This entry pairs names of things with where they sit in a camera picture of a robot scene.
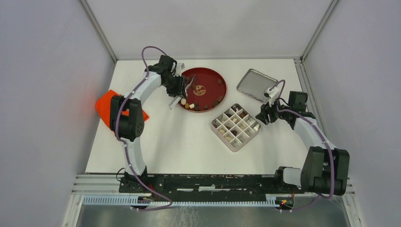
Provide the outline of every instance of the white arm segment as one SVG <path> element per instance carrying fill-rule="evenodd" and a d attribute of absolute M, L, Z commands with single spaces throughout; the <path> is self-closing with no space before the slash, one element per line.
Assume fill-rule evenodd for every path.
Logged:
<path fill-rule="evenodd" d="M 155 91 L 158 87 L 161 86 L 161 77 L 159 74 L 155 72 L 149 72 L 148 79 L 139 86 L 139 88 L 135 91 L 135 93 L 130 97 L 130 99 L 138 99 L 141 101 L 142 105 L 145 103 L 147 98 Z M 140 148 L 140 137 L 136 138 L 133 142 L 129 139 L 121 138 L 122 140 L 127 142 L 128 148 L 128 157 L 131 161 L 132 168 L 134 169 L 137 175 L 141 175 L 145 170 L 145 162 L 142 157 L 142 150 Z M 125 171 L 133 175 L 130 167 L 128 166 L 127 157 L 125 157 Z"/>
<path fill-rule="evenodd" d="M 336 148 L 334 144 L 332 144 L 326 136 L 323 134 L 322 130 L 320 130 L 319 126 L 317 126 L 317 121 L 313 118 L 306 117 L 306 119 L 310 120 L 316 127 L 319 129 L 320 133 L 324 136 L 324 139 L 329 144 L 330 148 L 333 150 Z M 302 142 L 304 142 L 306 148 L 310 147 L 321 147 L 326 149 L 326 146 L 323 144 L 322 139 L 319 137 L 315 129 L 306 121 L 302 120 L 302 118 L 297 118 L 295 120 L 294 131 L 301 137 Z"/>
<path fill-rule="evenodd" d="M 317 129 L 324 136 L 324 139 L 327 141 L 332 150 L 336 148 L 334 144 L 332 144 L 326 138 L 319 126 L 317 126 L 317 121 L 315 119 L 310 117 L 306 117 L 306 119 L 310 120 L 314 125 L 316 125 Z M 323 144 L 322 139 L 319 137 L 315 129 L 302 118 L 297 118 L 295 120 L 294 131 L 302 139 L 302 142 L 304 142 L 306 148 L 321 147 L 326 149 L 326 146 Z M 283 170 L 283 181 L 287 184 L 293 184 L 301 187 L 301 171 L 302 169 L 299 168 L 285 168 Z"/>

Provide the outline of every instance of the red tray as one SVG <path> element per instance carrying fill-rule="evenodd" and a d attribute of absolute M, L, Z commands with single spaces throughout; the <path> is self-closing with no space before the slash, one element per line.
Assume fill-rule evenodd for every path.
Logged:
<path fill-rule="evenodd" d="M 183 75 L 186 79 L 191 77 L 192 75 L 196 75 L 192 84 L 196 86 L 195 90 L 190 86 L 187 90 L 187 103 L 193 104 L 198 103 L 200 111 L 195 111 L 195 109 L 186 109 L 191 112 L 206 112 L 216 108 L 213 107 L 213 102 L 217 101 L 217 99 L 222 96 L 223 100 L 227 94 L 227 85 L 224 81 L 223 77 L 218 74 L 216 71 L 207 68 L 193 68 L 183 72 Z M 179 102 L 179 105 L 185 109 L 185 106 Z"/>

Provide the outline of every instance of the metal tray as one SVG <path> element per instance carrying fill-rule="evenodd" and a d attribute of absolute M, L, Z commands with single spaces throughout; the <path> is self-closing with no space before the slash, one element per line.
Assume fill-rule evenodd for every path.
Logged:
<path fill-rule="evenodd" d="M 259 102 L 266 103 L 264 91 L 277 83 L 277 80 L 254 69 L 249 69 L 237 85 L 237 91 Z"/>
<path fill-rule="evenodd" d="M 251 141 L 260 128 L 261 125 L 239 104 L 234 104 L 211 124 L 212 131 L 232 152 L 237 152 Z"/>

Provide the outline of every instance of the gray floor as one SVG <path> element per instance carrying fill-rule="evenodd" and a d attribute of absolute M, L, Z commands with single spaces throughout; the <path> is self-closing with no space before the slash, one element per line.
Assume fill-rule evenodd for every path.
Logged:
<path fill-rule="evenodd" d="M 301 207 L 311 198 L 296 198 Z M 349 227 L 341 197 L 319 201 L 302 211 L 280 214 L 273 208 L 175 207 L 136 212 L 123 206 L 84 205 L 79 227 Z"/>

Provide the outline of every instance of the square compartment tray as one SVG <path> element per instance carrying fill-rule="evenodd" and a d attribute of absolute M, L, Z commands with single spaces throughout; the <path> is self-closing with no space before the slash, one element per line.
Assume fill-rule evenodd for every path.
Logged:
<path fill-rule="evenodd" d="M 239 104 L 224 111 L 211 124 L 212 131 L 233 152 L 237 152 L 254 138 L 260 128 L 261 125 Z"/>

